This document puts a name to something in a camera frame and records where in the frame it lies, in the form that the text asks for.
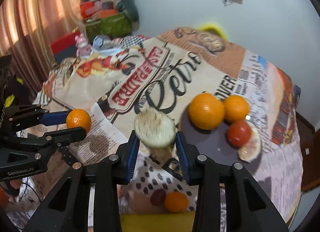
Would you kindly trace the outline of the small tangerine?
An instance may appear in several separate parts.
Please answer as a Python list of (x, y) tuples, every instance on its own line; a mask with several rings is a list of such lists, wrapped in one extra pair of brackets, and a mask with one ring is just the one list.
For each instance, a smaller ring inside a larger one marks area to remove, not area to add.
[(165, 197), (164, 207), (169, 212), (183, 212), (189, 206), (189, 200), (187, 196), (181, 192), (171, 192)]
[(88, 133), (91, 129), (92, 120), (90, 115), (83, 109), (72, 110), (66, 118), (66, 126), (68, 129), (82, 127)]

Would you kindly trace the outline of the red tomato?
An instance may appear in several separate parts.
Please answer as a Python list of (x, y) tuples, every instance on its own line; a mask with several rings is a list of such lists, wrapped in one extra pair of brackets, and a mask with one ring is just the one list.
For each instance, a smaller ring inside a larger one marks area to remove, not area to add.
[(226, 137), (233, 146), (242, 147), (249, 141), (251, 132), (251, 127), (246, 121), (236, 121), (228, 128)]

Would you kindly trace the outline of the large plain orange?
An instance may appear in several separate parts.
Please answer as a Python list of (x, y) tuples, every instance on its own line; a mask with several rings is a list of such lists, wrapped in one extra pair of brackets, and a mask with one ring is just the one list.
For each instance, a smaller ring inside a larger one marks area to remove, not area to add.
[(224, 99), (225, 120), (229, 123), (245, 120), (249, 114), (249, 103), (242, 96), (231, 95)]

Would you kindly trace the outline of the green sugarcane piece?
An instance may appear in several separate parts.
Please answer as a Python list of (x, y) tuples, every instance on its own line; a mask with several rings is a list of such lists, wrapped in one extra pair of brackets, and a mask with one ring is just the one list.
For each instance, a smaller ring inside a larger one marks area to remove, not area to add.
[(161, 164), (172, 157), (175, 143), (176, 126), (165, 113), (149, 107), (138, 113), (134, 119), (134, 130), (148, 152)]

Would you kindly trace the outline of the large orange with Dole sticker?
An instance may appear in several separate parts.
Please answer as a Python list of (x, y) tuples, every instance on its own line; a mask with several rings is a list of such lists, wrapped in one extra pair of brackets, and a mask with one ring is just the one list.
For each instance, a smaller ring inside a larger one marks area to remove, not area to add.
[(188, 106), (190, 121), (199, 129), (214, 130), (225, 118), (225, 106), (210, 93), (196, 95)]

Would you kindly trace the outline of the dark purple plate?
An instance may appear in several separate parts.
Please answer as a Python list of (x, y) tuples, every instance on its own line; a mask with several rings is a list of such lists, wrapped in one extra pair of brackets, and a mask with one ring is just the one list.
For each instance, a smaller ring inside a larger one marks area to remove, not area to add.
[(259, 168), (261, 155), (250, 163), (241, 160), (238, 156), (238, 148), (231, 145), (226, 138), (228, 128), (226, 123), (222, 123), (215, 130), (198, 129), (189, 120), (187, 110), (183, 112), (180, 122), (180, 131), (184, 134), (185, 140), (187, 143), (195, 145), (199, 153), (223, 165), (231, 166), (240, 162), (250, 174), (254, 175)]

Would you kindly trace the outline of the lower yellow sugarcane piece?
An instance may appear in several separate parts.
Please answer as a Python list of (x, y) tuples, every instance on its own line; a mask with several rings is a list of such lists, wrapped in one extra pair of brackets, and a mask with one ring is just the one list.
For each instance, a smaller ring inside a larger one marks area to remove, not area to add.
[(166, 214), (126, 214), (120, 216), (122, 231), (176, 232), (192, 231), (195, 212)]

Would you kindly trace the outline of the red gift box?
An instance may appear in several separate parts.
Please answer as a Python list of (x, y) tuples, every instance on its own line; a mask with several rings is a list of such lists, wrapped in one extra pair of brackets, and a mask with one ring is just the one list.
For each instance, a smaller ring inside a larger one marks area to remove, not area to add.
[(75, 37), (80, 35), (80, 31), (71, 32), (56, 41), (50, 43), (50, 48), (54, 54), (55, 62), (61, 63), (65, 58), (76, 57)]

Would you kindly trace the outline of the pink rabbit toy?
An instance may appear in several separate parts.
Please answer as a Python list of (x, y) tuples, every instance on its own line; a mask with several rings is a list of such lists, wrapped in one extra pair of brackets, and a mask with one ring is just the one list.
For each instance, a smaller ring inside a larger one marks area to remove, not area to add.
[(91, 54), (92, 46), (84, 34), (75, 36), (75, 46), (77, 48), (77, 57), (89, 56)]

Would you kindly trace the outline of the brown wooden door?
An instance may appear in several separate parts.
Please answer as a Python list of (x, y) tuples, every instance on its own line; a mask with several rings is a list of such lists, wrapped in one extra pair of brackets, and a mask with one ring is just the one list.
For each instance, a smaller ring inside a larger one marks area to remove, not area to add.
[(315, 129), (298, 112), (297, 125), (303, 157), (302, 192), (319, 186), (319, 129)]

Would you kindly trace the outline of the orange brown curtain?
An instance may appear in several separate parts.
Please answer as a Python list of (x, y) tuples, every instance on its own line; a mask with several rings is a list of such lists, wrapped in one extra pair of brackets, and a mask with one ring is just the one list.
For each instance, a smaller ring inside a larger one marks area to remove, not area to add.
[(1, 55), (12, 54), (11, 73), (32, 93), (46, 81), (54, 55), (50, 43), (84, 31), (80, 4), (86, 0), (4, 0), (1, 4)]

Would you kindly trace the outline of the checkered cloth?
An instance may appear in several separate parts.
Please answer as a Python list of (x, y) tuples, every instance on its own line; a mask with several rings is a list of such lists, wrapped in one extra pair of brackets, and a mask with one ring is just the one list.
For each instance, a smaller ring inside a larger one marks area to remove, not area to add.
[(116, 38), (114, 41), (123, 49), (131, 48), (144, 42), (148, 38), (142, 35), (130, 35), (121, 38)]

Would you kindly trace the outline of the retro newspaper print tablecloth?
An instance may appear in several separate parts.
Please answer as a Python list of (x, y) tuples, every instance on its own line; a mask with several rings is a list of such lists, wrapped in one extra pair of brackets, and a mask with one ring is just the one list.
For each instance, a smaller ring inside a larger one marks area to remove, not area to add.
[[(221, 100), (242, 96), (249, 103), (244, 121), (253, 123), (261, 138), (261, 161), (253, 178), (272, 201), (285, 223), (300, 192), (302, 154), (291, 79), (261, 56), (216, 35), (192, 28), (176, 28), (108, 54), (95, 51), (88, 58), (68, 58), (52, 71), (43, 86), (51, 102), (49, 112), (83, 109), (92, 125), (86, 138), (68, 146), (57, 145), (47, 171), (22, 180), (20, 192), (1, 211), (1, 231), (25, 231), (32, 215), (70, 168), (97, 164), (127, 143), (134, 119), (153, 107), (165, 113), (180, 131), (182, 114), (192, 99), (210, 93)], [(42, 124), (17, 132), (38, 138), (67, 129), (66, 123)], [(118, 185), (121, 215), (182, 213), (155, 207), (150, 197), (164, 189), (185, 194), (196, 210), (199, 187), (183, 179), (176, 145), (172, 157), (161, 164), (143, 152), (140, 142), (133, 178)], [(221, 224), (226, 230), (225, 186), (220, 184)]]

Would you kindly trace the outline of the grey green plush toy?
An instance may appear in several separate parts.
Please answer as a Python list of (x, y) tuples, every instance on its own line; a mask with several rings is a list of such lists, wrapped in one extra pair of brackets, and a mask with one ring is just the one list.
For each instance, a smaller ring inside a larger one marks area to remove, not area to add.
[(117, 0), (116, 9), (123, 12), (131, 22), (139, 21), (139, 14), (135, 5), (135, 0)]

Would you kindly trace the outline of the yellow foam tube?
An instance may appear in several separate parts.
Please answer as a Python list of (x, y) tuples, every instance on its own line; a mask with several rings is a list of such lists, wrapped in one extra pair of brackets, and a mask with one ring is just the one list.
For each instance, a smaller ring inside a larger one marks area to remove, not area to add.
[(228, 41), (228, 37), (225, 31), (216, 24), (213, 24), (213, 23), (204, 24), (199, 27), (199, 30), (214, 33), (220, 36), (221, 38), (223, 38), (224, 40)]

